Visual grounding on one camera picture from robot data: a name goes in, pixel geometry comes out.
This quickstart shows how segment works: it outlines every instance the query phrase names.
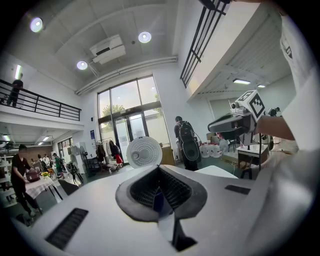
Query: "tree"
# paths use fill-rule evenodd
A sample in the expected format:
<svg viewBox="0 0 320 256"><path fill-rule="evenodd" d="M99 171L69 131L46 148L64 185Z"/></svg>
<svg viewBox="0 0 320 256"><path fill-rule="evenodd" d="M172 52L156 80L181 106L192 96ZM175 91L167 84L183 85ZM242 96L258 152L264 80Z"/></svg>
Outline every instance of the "tree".
<svg viewBox="0 0 320 256"><path fill-rule="evenodd" d="M155 101L158 102L159 101L159 95L158 94L155 94L154 95L155 97ZM162 113L162 110L161 110L161 107L158 107L155 109L155 111L158 112L158 114L156 114L156 117L159 118L159 117L162 117L163 116L163 113Z"/></svg>
<svg viewBox="0 0 320 256"><path fill-rule="evenodd" d="M124 110L124 106L123 105L113 105L112 106L112 112L113 113L116 113L116 112L119 112L121 110ZM106 117L106 116L109 116L111 115L111 109L110 109L110 105L107 105L106 107L103 108L102 110L102 117ZM105 127L103 127L101 129L102 133L107 133L107 132L111 132L113 130L113 127L112 127L112 123L111 122L107 122L106 124L104 124Z"/></svg>

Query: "black metal railing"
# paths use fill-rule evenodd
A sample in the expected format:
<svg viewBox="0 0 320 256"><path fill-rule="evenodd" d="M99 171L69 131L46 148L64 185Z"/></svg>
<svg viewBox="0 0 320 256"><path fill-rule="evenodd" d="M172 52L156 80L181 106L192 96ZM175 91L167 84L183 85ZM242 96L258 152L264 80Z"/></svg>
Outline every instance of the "black metal railing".
<svg viewBox="0 0 320 256"><path fill-rule="evenodd" d="M180 79L182 79L186 88L198 63L201 63L201 57L204 54L221 16L226 15L224 12L227 6L226 3L221 0L214 0L214 5L215 8L213 10L207 9L206 7L203 7L202 9L200 20L180 76Z"/></svg>
<svg viewBox="0 0 320 256"><path fill-rule="evenodd" d="M14 88L18 89L18 93L13 91ZM80 108L19 88L2 79L0 79L0 103L11 108L80 121Z"/></svg>

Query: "black chair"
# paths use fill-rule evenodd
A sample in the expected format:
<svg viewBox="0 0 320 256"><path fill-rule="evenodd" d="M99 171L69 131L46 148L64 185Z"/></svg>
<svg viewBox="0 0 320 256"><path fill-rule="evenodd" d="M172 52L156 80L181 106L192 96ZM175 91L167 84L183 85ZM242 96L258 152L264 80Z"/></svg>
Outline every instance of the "black chair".
<svg viewBox="0 0 320 256"><path fill-rule="evenodd" d="M77 185L71 184L69 182L66 182L65 180L59 179L59 183L61 187L63 188L64 192L70 196L73 192L79 189Z"/></svg>

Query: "ceiling vent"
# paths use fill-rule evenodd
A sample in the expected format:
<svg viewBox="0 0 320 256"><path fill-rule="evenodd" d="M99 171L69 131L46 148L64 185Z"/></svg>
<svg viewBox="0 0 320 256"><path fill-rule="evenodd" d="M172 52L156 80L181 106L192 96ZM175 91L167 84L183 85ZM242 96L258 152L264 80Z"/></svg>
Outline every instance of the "ceiling vent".
<svg viewBox="0 0 320 256"><path fill-rule="evenodd" d="M95 56L94 63L100 64L112 61L120 56L126 55L126 48L118 34L109 37L90 48Z"/></svg>

